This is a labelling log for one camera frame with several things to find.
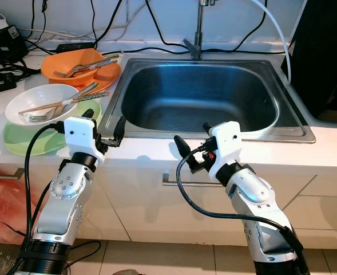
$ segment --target sink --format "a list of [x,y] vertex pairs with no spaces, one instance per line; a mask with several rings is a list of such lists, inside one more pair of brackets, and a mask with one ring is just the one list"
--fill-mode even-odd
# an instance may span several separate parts
[[112,136],[202,139],[202,124],[238,121],[244,140],[315,141],[268,61],[131,58],[98,131]]

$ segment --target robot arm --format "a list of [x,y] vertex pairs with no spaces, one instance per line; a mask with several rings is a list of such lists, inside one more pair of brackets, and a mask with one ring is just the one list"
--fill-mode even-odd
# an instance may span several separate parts
[[[239,123],[231,121],[215,127],[204,124],[210,138],[201,150],[204,162],[193,156],[188,162],[192,172],[202,168],[212,180],[218,180],[232,200],[238,214],[262,217],[291,229],[291,224],[275,201],[271,185],[258,177],[249,165],[241,166],[241,137]],[[180,137],[175,142],[182,157],[190,153],[188,145]],[[264,222],[243,219],[248,248],[258,275],[309,274],[303,253],[297,255],[281,232]]]
[[96,167],[104,162],[108,147],[118,147],[126,119],[116,125],[114,139],[104,140],[93,119],[70,117],[64,121],[70,160],[63,160],[60,173],[51,181],[49,199],[34,228],[31,243],[20,252],[23,263],[16,275],[62,274],[77,230],[82,208],[92,192]]

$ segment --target cabinet door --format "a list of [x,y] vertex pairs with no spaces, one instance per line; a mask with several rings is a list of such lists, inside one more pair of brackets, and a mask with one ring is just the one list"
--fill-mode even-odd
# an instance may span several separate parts
[[295,229],[304,248],[337,249],[337,230]]
[[337,230],[337,197],[298,196],[285,214],[294,228]]
[[[3,174],[14,174],[17,168],[23,168],[23,166],[0,164],[0,171]],[[31,195],[35,203],[45,186],[58,173],[58,169],[59,166],[30,166]],[[19,180],[19,184],[24,185],[24,176]],[[97,180],[93,181],[92,194],[83,208],[83,216],[84,220],[78,230],[78,238],[129,240],[124,227]]]
[[300,194],[337,197],[337,175],[317,175]]
[[[151,162],[139,167],[107,167],[98,180],[109,196],[133,241],[246,245],[242,222],[203,216],[190,207],[177,186],[162,185],[162,175],[175,182],[175,171],[155,168]],[[312,176],[261,175],[277,193],[284,207]],[[211,182],[204,171],[192,175],[182,170],[183,182]],[[191,199],[202,208],[235,213],[223,187],[186,187]]]

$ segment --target white wall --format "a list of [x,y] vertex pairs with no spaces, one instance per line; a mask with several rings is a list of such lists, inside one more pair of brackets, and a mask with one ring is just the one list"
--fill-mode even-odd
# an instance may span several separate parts
[[[95,28],[106,26],[117,0],[93,1],[96,10]],[[144,0],[129,0],[130,14],[143,2]],[[193,39],[196,30],[197,2],[198,0],[151,0],[150,5],[166,40]],[[34,27],[37,29],[42,29],[43,26],[41,3],[42,0],[36,0]],[[268,8],[288,39],[302,3],[303,0],[268,1]],[[48,0],[47,4],[47,30],[78,34],[91,31],[92,9],[89,0]],[[125,8],[124,0],[114,24],[125,23]],[[0,0],[0,12],[7,16],[9,23],[24,28],[30,27],[31,0]],[[250,0],[218,0],[215,6],[204,8],[203,41],[238,42],[260,22],[262,14],[262,10]],[[122,31],[123,29],[111,30],[106,38],[116,38]],[[159,40],[146,7],[129,25],[123,40]],[[274,41],[280,41],[279,36],[272,22],[266,19],[262,27],[247,42]]]

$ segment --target white countertop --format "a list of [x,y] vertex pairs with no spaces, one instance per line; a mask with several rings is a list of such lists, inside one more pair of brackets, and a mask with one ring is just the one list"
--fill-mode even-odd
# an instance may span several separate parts
[[[25,61],[31,68],[40,68],[44,56],[39,52],[27,56]],[[131,57],[146,58],[189,58],[189,56],[173,56],[171,54],[124,54],[119,58],[119,64],[124,69],[127,60]],[[295,99],[299,106],[298,96],[291,87],[286,85],[286,77],[279,70],[282,56],[270,56],[259,54],[205,54],[205,59],[262,59],[269,60],[278,72],[280,79],[287,87],[289,94]],[[102,105],[102,111],[106,110],[108,102],[117,85],[116,81],[108,88],[110,95],[98,99]],[[31,76],[17,83],[17,87],[12,90],[0,92],[0,163],[23,164],[24,158],[10,153],[3,142],[3,129],[6,124],[4,110],[9,101],[25,91],[37,85],[47,84],[47,79],[41,75]],[[304,113],[304,106],[299,106]],[[316,137],[314,144],[297,143],[273,143],[273,142],[243,142],[241,152],[241,162],[249,163],[254,168],[261,167],[263,171],[281,172],[291,171],[298,173],[313,174],[337,174],[337,128],[325,128],[312,126],[307,116],[304,116],[311,126],[312,132]],[[191,148],[196,148],[202,140],[189,140]],[[176,163],[180,159],[173,139],[136,139],[125,138],[120,148],[112,148],[107,153],[107,160],[104,165],[121,165],[131,163],[139,157],[146,156],[157,163],[172,162]],[[69,157],[68,149],[62,148],[56,152],[51,152],[42,156],[32,157],[31,161],[37,164],[59,163],[61,158]]]

